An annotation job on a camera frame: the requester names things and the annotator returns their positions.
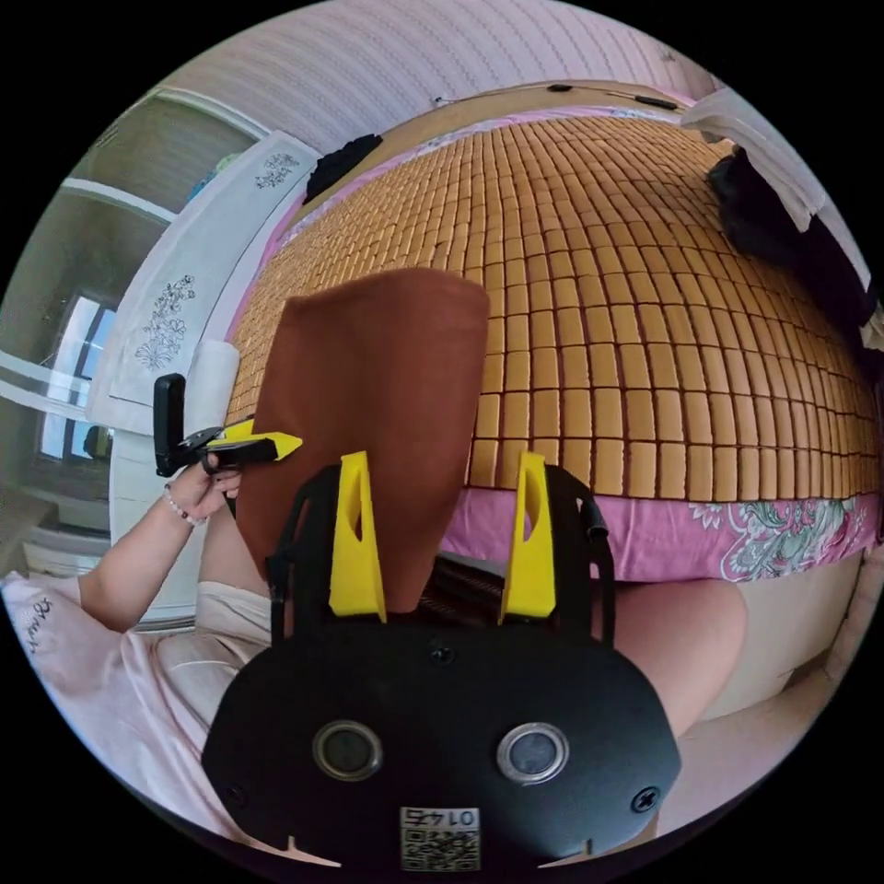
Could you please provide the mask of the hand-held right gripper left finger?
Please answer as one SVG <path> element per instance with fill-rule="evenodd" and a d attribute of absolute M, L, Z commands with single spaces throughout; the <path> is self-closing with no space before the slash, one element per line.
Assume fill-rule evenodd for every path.
<path fill-rule="evenodd" d="M 381 622 L 387 620 L 365 451 L 341 458 L 329 605 L 339 618 L 375 617 Z"/>

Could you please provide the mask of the person's left hand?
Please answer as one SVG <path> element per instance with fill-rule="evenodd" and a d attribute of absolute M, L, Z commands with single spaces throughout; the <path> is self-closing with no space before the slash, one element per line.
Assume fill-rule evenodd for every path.
<path fill-rule="evenodd" d="M 164 488 L 170 508 L 192 527 L 203 524 L 230 500 L 238 496 L 241 472 L 219 470 L 215 460 L 185 468 Z"/>

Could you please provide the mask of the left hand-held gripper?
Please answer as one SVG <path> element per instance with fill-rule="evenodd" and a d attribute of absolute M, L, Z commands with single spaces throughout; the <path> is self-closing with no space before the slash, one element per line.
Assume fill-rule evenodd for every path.
<path fill-rule="evenodd" d="M 210 427 L 190 434 L 179 443 L 179 465 L 199 464 L 209 476 L 224 471 L 283 460 L 301 448 L 300 437 L 283 432 L 256 433 L 254 420 Z"/>

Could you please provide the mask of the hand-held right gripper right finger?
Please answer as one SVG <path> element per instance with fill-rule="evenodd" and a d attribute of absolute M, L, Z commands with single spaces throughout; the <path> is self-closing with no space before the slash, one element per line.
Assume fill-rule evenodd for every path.
<path fill-rule="evenodd" d="M 498 622 L 545 620 L 556 605 L 553 523 L 543 456 L 523 451 Z"/>

